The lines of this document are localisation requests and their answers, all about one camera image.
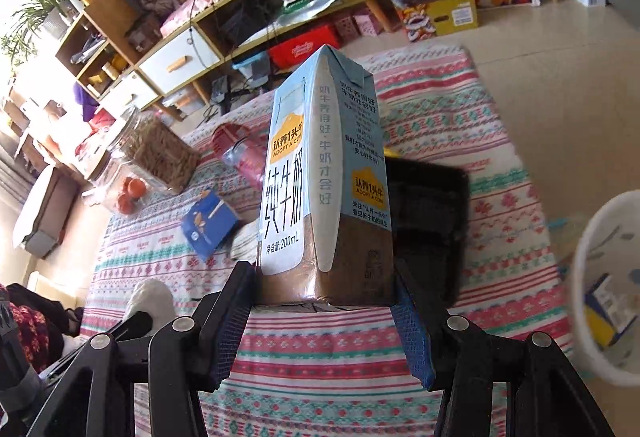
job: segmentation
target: wooden drawer handle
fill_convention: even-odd
[[[173,62],[171,65],[169,65],[166,68],[166,71],[173,72],[174,70],[178,70],[178,68],[184,67],[184,65],[186,65],[190,61],[191,61],[191,56],[182,56],[178,58],[175,62]]]

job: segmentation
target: blue milk carton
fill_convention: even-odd
[[[395,302],[373,76],[325,45],[275,91],[260,206],[259,305]]]

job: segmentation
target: yellow brand logo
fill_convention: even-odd
[[[280,129],[271,137],[271,159],[273,164],[284,156],[293,152],[302,141],[302,126],[305,122],[303,115],[290,113]]]
[[[380,208],[385,208],[385,189],[369,166],[351,173],[351,193],[355,198]]]

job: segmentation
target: carton top flap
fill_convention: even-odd
[[[357,64],[355,61],[334,49],[331,45],[325,45],[324,48],[328,49],[342,70],[344,70],[344,73],[347,75],[351,83],[362,88],[364,87],[367,78],[373,78],[373,75],[370,72],[367,72],[362,65]]]

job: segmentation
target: metal screw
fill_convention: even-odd
[[[534,345],[546,349],[549,345],[551,345],[551,336],[544,332],[535,332],[531,337],[531,341],[533,341]]]
[[[469,321],[464,316],[449,316],[447,325],[454,331],[466,331],[469,328]]]
[[[110,341],[111,339],[106,334],[98,334],[97,336],[91,338],[91,346],[95,350],[101,351],[103,348],[108,346]]]
[[[183,316],[182,318],[178,318],[174,321],[174,324],[171,325],[176,332],[187,332],[190,331],[194,325],[196,324],[193,321],[193,318],[189,316]]]

